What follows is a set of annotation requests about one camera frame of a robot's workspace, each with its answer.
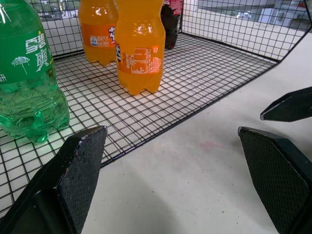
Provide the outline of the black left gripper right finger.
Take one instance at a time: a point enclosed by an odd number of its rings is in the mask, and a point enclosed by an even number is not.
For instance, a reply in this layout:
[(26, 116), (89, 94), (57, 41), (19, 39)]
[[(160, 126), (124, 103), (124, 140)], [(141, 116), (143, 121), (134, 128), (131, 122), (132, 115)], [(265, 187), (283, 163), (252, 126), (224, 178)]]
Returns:
[(239, 127), (253, 186), (280, 234), (312, 232), (312, 162), (287, 138)]

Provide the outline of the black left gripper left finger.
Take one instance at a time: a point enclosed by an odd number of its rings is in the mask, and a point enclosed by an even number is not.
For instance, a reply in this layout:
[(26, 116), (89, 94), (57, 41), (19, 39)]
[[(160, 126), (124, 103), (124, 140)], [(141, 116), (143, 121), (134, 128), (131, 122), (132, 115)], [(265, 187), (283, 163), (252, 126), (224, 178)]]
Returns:
[(2, 234), (81, 233), (98, 183), (107, 127), (68, 137), (0, 220)]

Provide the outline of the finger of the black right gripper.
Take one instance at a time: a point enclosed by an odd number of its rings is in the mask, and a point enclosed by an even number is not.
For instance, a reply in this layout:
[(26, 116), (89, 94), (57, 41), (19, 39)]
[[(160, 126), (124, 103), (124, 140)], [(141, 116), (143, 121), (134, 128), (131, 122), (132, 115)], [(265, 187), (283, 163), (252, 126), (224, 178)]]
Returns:
[(312, 116), (312, 88), (296, 90), (272, 102), (261, 114), (261, 120), (293, 122)]

